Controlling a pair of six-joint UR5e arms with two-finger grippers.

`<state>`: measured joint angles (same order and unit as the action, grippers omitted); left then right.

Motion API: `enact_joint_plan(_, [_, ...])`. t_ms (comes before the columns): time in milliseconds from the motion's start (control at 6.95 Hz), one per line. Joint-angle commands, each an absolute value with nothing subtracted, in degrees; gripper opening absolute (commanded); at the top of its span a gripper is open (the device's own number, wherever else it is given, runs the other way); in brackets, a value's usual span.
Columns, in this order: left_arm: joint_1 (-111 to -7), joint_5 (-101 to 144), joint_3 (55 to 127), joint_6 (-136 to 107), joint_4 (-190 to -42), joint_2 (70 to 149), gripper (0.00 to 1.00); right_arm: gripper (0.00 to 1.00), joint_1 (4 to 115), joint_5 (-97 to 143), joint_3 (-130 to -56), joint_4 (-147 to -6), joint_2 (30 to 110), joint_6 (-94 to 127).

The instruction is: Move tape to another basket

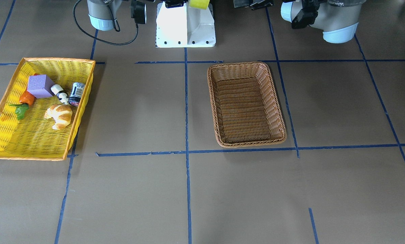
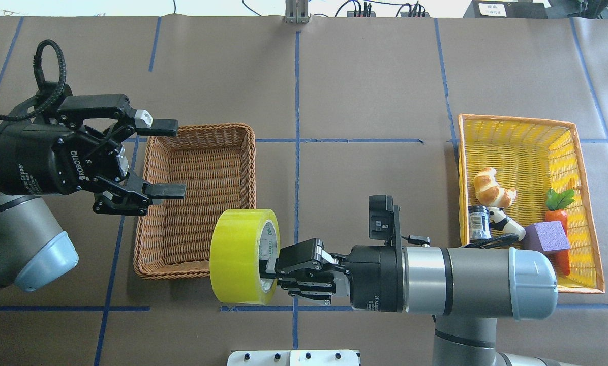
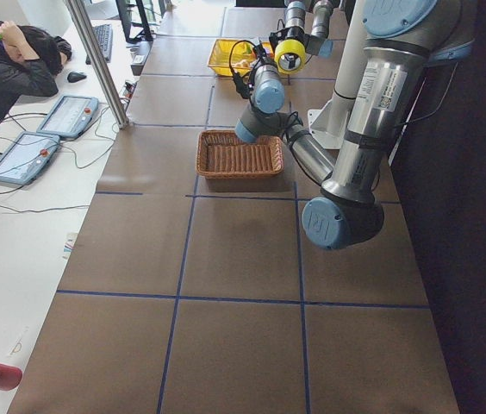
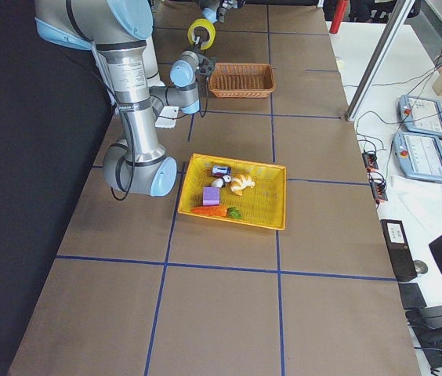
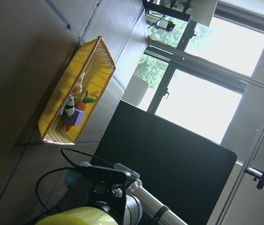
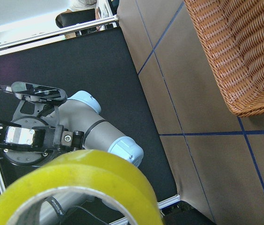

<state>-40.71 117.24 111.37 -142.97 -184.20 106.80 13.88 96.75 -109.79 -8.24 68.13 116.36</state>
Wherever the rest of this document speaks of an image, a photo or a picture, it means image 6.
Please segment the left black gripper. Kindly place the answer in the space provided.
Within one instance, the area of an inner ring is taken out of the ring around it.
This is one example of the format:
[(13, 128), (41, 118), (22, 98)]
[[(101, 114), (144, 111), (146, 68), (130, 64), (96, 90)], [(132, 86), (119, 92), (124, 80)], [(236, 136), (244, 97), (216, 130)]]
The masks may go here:
[(25, 127), (0, 120), (0, 150), (14, 165), (42, 166), (61, 154), (83, 148), (84, 132), (70, 132), (62, 125)]

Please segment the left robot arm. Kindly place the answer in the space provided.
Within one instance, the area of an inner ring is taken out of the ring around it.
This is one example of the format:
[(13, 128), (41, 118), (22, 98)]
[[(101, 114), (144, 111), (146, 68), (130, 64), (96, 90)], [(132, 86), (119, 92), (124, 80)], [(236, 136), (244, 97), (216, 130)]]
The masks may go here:
[(103, 117), (97, 100), (86, 91), (20, 94), (11, 121), (0, 120), (0, 149), (14, 165), (40, 167), (57, 156), (97, 149), (139, 166), (144, 152)]

